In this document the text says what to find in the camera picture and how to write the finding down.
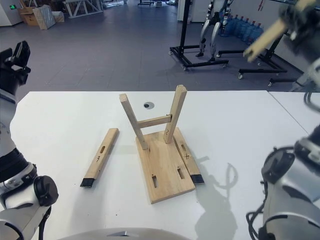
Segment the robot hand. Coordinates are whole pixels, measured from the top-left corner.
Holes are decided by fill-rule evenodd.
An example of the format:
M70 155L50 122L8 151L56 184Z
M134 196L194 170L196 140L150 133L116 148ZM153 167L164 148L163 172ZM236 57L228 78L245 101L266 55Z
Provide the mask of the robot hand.
M15 94L26 83L30 49L26 41L0 52L0 238L30 240L44 225L51 205L58 199L55 182L38 176L34 164L27 162L11 139L10 123L16 112Z

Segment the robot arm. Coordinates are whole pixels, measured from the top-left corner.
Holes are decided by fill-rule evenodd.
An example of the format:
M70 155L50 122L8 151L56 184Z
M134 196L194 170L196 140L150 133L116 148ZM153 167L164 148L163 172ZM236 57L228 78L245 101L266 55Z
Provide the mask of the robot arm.
M38 176L36 166L25 160L11 139L15 94L31 71L29 56L26 41L18 43L14 53L11 48L0 52L0 203L4 208L0 238L6 240L30 240L38 227L41 240L51 205L58 198L55 182L49 176Z
M295 53L302 53L311 64L293 89L306 88L305 104L320 112L320 107L311 102L312 92L320 88L320 16L314 6L311 4L302 12L286 6L280 9L280 17L291 32L287 45ZM265 199L257 211L246 216L251 239L318 240L320 126L292 147L275 148L266 158L261 173ZM256 232L253 222L262 213L263 226Z

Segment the small round hole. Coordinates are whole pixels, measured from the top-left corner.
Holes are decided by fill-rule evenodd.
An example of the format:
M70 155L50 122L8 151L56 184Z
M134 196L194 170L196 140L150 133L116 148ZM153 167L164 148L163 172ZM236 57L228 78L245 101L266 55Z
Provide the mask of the small round hole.
M148 101L148 102L145 102L143 106L146 109L153 109L155 107L155 104L153 102Z

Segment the wooden board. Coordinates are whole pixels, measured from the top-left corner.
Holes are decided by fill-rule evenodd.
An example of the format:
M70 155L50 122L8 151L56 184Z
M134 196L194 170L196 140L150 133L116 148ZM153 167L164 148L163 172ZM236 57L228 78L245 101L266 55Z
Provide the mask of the wooden board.
M171 122L168 122L165 126L164 140L167 144L171 143L174 136L174 131L179 119L179 115L184 104L187 95L187 89L183 85L176 86L173 102L170 109L170 114L172 115Z
M175 128L173 134L173 140L175 146L182 158L184 165L191 176L191 179L194 184L204 184L204 180L201 176L200 170L196 164L195 159L193 158L188 145L178 127Z
M138 125L141 129L148 128L155 125L170 123L172 115L159 116L147 120L138 121Z
M98 174L101 171L101 168L103 167L106 156L110 152L110 149L119 133L118 128L110 128L105 135L99 149L97 150L90 167L88 168L84 179L97 179Z
M295 7L302 11L307 6L312 5L316 0L299 0ZM243 56L247 57L248 62L252 62L265 48L276 38L286 31L286 24L278 19L271 27L269 27L251 46L244 52Z
M123 109L125 111L125 114L127 115L128 119L132 125L133 131L135 132L135 135L137 136L137 138L140 141L140 144L142 145L142 148L144 150L148 149L148 145L146 144L146 141L144 139L144 135L142 134L142 131L139 127L136 115L131 107L131 104L128 100L127 95L125 93L120 94L119 98L120 98L120 102L123 106Z
M144 178L152 204L195 189L176 144L166 144L164 131L144 135L149 149L136 138Z

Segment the wooden leg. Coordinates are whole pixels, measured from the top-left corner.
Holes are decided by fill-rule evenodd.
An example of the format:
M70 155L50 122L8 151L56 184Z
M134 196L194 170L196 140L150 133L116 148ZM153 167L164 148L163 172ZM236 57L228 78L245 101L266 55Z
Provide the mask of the wooden leg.
M171 143L175 128L178 122L178 118L181 112L182 105L184 104L185 98L187 94L187 89L183 85L178 85L176 86L175 89L175 94L170 110L170 114L172 115L171 117L171 122L168 122L166 124L165 130L164 130L164 141L166 144Z
M139 143L141 144L141 147L143 150L147 150L148 149L148 145L145 141L144 135L142 134L142 131L139 127L138 121L136 119L135 113L132 110L132 107L130 105L130 102L128 100L128 97L125 93L120 94L120 102L123 106L123 109L132 125L132 128L135 132L136 137L139 140Z

